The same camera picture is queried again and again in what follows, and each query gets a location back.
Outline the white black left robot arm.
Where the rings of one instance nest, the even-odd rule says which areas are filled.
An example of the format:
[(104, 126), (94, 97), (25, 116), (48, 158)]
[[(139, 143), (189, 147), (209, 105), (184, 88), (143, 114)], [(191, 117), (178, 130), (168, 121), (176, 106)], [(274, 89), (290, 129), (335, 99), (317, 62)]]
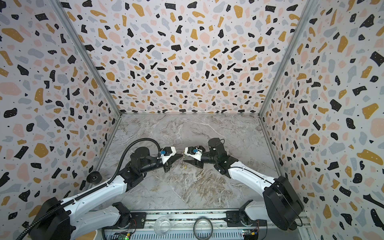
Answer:
[(131, 212), (124, 204), (114, 203), (100, 211), (94, 208), (136, 187), (147, 172), (156, 169), (168, 172), (182, 156), (175, 147), (165, 147), (155, 157), (147, 147), (137, 148), (114, 179), (73, 197), (47, 200), (34, 219), (29, 236), (33, 240), (74, 240), (104, 227), (128, 226)]

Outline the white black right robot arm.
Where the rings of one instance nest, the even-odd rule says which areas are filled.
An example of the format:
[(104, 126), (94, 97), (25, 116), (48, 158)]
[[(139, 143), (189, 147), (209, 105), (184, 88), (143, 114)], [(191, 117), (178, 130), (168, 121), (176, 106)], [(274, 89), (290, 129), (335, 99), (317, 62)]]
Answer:
[(283, 231), (303, 226), (300, 213), (304, 205), (287, 178), (269, 177), (247, 167), (227, 153), (224, 140), (213, 138), (208, 145), (208, 150), (202, 146), (186, 147), (185, 162), (200, 169), (212, 164), (221, 175), (243, 183), (264, 200), (262, 204), (248, 200), (239, 208), (237, 216), (228, 217), (227, 222), (250, 227), (258, 220), (271, 221)]

